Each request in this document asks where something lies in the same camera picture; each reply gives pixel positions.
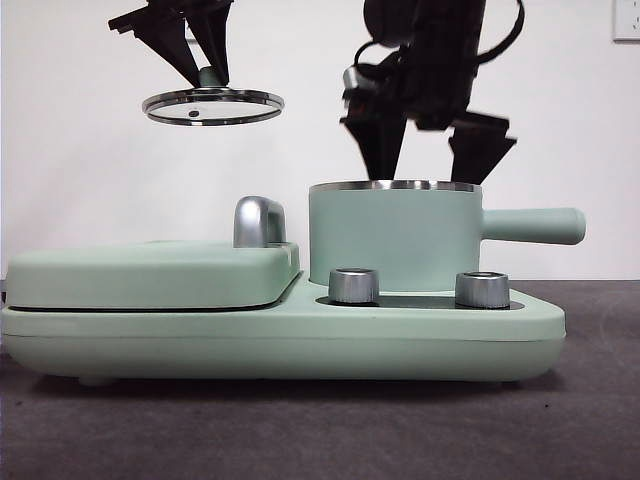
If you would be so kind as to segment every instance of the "appliance base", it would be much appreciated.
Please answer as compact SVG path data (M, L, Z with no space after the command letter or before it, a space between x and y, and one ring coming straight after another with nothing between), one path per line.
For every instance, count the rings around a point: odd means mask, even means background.
M523 308L431 310L316 301L326 295L326 287L301 275L278 302L255 310L5 308L3 341L28 368L102 385L117 378L516 381L551 368L565 337L560 308L514 290L511 298Z

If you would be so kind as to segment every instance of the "stainless steel pot rim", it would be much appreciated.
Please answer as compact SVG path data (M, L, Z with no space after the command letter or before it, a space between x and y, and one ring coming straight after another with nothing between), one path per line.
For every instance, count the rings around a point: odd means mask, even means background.
M154 112L162 107L196 103L196 102L241 102L268 105L274 110L258 115L247 115L234 118L173 118L155 114ZM241 123L253 123L261 120L273 118L282 113L284 100L273 93L261 92L259 90L235 90L228 87L200 87L187 90L177 90L175 92L161 93L147 98L142 103L142 111L152 120L172 125L234 125Z
M481 192L480 185L462 182L432 180L362 180L353 182L320 183L309 189L310 193L331 190L449 190L454 192Z

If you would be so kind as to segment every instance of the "dark gray table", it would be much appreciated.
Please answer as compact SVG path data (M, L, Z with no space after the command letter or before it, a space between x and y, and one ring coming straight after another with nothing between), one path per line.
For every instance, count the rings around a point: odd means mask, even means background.
M640 478L640 282L514 284L568 330L555 369L517 384L86 389L3 355L3 478Z

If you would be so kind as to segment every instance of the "saucepan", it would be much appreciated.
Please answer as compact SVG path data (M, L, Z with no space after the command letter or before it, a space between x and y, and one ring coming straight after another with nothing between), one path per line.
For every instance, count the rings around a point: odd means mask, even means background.
M574 208L483 210L480 186L427 180L315 185L309 217L312 282L371 268L396 292L453 290L458 273L478 270L482 240L575 245L586 229Z

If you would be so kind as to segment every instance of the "glass lid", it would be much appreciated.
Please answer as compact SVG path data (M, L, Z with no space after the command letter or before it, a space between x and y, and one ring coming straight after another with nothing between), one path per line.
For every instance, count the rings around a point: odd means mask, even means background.
M148 98L142 110L151 119L171 125L236 125L280 115L284 100L257 90L201 87Z

